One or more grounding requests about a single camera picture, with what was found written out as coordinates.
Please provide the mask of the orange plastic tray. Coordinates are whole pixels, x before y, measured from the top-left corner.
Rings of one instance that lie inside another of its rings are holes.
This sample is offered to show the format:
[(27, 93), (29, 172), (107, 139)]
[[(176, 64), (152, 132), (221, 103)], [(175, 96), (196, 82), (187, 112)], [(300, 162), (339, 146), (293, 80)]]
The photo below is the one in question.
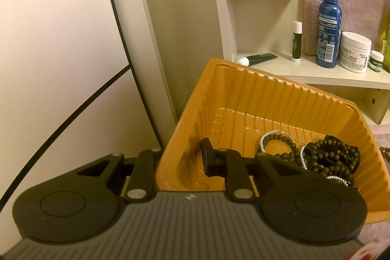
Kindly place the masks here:
[(301, 82), (211, 59), (183, 111), (155, 172), (163, 191), (219, 191), (221, 177), (207, 177), (202, 139), (252, 158), (260, 137), (282, 131), (298, 145), (333, 135), (341, 141), (364, 138), (368, 127), (357, 106)]

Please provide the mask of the dark green small tube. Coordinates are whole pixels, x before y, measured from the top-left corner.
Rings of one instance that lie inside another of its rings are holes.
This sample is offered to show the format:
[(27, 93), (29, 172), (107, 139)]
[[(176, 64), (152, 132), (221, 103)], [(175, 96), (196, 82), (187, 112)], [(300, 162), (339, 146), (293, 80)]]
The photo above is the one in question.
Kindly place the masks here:
[(237, 63), (246, 66), (251, 67), (253, 65), (258, 65), (273, 59), (276, 59), (278, 56), (273, 53), (259, 53), (256, 55), (249, 55), (245, 56), (243, 58), (240, 58), (237, 60)]

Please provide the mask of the green lip balm stick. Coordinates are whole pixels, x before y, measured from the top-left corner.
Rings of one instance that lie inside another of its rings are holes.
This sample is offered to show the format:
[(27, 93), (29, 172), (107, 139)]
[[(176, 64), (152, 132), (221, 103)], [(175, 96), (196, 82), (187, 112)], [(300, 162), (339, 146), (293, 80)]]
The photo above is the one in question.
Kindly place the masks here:
[(303, 35), (303, 25), (300, 21), (293, 21), (293, 31), (292, 31), (292, 61), (299, 63), (302, 55), (302, 35)]

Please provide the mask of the cream wooden shelf unit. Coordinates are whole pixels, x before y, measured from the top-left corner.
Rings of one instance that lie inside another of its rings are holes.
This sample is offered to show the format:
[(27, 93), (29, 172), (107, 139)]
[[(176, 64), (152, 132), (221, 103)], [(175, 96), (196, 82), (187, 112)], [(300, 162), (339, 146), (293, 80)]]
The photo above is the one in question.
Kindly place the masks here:
[(305, 53), (293, 63), (292, 23), (314, 35), (311, 0), (114, 0), (120, 32), (153, 128), (167, 142), (211, 58), (272, 52), (260, 69), (330, 91), (359, 105), (369, 123), (389, 122), (389, 74), (329, 71)]

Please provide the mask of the blue spray bottle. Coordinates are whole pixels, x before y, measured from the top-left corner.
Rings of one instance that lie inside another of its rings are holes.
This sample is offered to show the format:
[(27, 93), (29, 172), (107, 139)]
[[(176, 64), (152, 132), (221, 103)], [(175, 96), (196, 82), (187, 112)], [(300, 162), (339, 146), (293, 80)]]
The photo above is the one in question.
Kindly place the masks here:
[(338, 0), (322, 0), (319, 6), (316, 62), (327, 69), (336, 66), (341, 42), (342, 10)]

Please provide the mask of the white cream jar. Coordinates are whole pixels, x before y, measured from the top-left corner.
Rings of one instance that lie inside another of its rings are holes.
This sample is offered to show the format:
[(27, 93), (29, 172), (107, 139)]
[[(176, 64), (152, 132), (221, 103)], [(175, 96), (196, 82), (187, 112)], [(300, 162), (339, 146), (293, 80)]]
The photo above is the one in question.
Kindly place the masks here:
[(354, 33), (343, 32), (338, 53), (342, 67), (354, 73), (365, 73), (371, 53), (371, 40)]

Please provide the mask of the small green label jar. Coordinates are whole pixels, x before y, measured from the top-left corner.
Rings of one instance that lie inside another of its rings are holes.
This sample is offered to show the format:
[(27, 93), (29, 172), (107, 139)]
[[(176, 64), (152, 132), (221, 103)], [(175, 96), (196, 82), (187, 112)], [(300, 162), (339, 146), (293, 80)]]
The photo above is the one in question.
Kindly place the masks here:
[(374, 71), (376, 73), (380, 73), (383, 60), (384, 60), (384, 56), (381, 52), (372, 50), (370, 52), (370, 59), (368, 62), (369, 69), (371, 69), (372, 71)]

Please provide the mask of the green oil spray bottle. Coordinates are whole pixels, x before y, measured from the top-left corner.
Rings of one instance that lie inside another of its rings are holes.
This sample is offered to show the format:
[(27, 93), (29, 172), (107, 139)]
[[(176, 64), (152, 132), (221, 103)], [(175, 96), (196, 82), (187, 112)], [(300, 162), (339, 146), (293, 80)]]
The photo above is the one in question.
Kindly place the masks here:
[(380, 40), (382, 41), (381, 52), (384, 56), (383, 68), (389, 72), (389, 9), (385, 9), (380, 24)]

